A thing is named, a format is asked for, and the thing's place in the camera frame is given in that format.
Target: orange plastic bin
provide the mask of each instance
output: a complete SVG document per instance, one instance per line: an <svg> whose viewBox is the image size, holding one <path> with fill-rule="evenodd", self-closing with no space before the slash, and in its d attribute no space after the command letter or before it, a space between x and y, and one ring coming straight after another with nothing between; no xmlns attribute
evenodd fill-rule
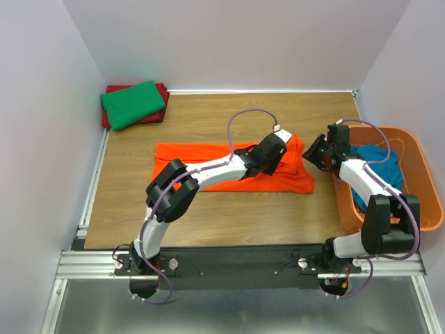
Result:
<svg viewBox="0 0 445 334"><path fill-rule="evenodd" d="M422 154L419 143L409 132L397 127L380 127L389 140L392 150L398 155L398 165L403 174L403 193L412 193L420 201L420 231L433 231L444 220L444 210L432 181L430 171ZM367 126L350 127L350 143L352 146L366 144L386 148L381 135ZM341 181L337 186L334 176L335 194L339 208L340 221L346 232L352 234L362 228L364 212L355 204L349 184Z"/></svg>

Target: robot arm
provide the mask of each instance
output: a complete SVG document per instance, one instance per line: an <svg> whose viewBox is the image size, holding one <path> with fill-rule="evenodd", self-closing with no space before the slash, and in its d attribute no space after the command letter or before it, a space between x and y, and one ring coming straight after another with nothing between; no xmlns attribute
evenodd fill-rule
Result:
<svg viewBox="0 0 445 334"><path fill-rule="evenodd" d="M329 125L327 136L321 134L303 157L319 169L334 173L339 179L351 185L368 209L360 232L347 237L330 238L323 247L323 261L333 258L385 253L407 253L414 245L414 228L391 193L399 195L408 205L419 228L419 200L416 196L402 194L383 181L366 166L358 154L350 153L349 127ZM399 218L391 224L391 217Z"/></svg>
<svg viewBox="0 0 445 334"><path fill-rule="evenodd" d="M291 137L289 132L278 129L267 135L258 145L235 150L233 156L202 164L183 164L179 159L172 160L147 188L147 225L142 238L145 257L150 259L159 253L169 224L185 214L198 191L221 182L254 177L259 173L272 175L286 152L286 144ZM190 175L182 178L179 186L162 195L176 177L187 172ZM159 198L160 204L152 215ZM141 241L136 239L132 243L130 253L135 264L141 267L144 264L139 242Z"/></svg>

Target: wooden table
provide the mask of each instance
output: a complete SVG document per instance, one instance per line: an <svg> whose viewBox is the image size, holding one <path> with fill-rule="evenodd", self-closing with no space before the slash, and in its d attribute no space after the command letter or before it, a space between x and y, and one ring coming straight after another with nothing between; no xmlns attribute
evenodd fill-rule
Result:
<svg viewBox="0 0 445 334"><path fill-rule="evenodd" d="M358 117L350 93L171 95L163 123L110 133L85 247L115 248L137 237L157 142L226 143L231 114L251 107L273 111L306 148L328 124ZM261 112L238 118L232 126L236 143L259 142L273 123ZM314 243L345 235L331 174L306 161L305 167L315 177L310 195L199 193L187 213L171 223L163 246Z"/></svg>

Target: blue cloth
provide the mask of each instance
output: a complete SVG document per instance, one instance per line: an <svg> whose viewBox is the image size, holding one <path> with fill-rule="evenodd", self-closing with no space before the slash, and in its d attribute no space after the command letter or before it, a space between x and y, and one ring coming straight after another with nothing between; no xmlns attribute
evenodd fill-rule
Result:
<svg viewBox="0 0 445 334"><path fill-rule="evenodd" d="M350 152L360 154L366 161L379 161L387 156L388 150L378 148L374 145L363 145L351 148ZM391 156L384 164L371 164L369 166L386 183L389 183L398 190L402 190L403 175L400 167L397 165L397 161L397 153L391 150ZM353 198L360 209L366 211L367 203L360 198L354 189Z"/></svg>

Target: screw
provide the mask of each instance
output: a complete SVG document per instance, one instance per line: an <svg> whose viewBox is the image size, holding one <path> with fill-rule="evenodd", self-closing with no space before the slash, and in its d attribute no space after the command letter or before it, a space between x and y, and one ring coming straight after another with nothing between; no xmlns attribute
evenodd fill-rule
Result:
<svg viewBox="0 0 445 334"><path fill-rule="evenodd" d="M306 268L306 267L307 267L307 261L306 261L306 259L303 258L303 257L301 257L301 258L298 260L298 266L300 266L301 269Z"/></svg>
<svg viewBox="0 0 445 334"><path fill-rule="evenodd" d="M119 261L114 261L114 269L121 269L124 265Z"/></svg>
<svg viewBox="0 0 445 334"><path fill-rule="evenodd" d="M176 260L175 258L172 258L169 262L168 262L168 267L172 270L175 270L178 267L178 260Z"/></svg>
<svg viewBox="0 0 445 334"><path fill-rule="evenodd" d="M354 265L354 267L359 268L362 265L362 261L360 261L359 259L354 259L353 265Z"/></svg>

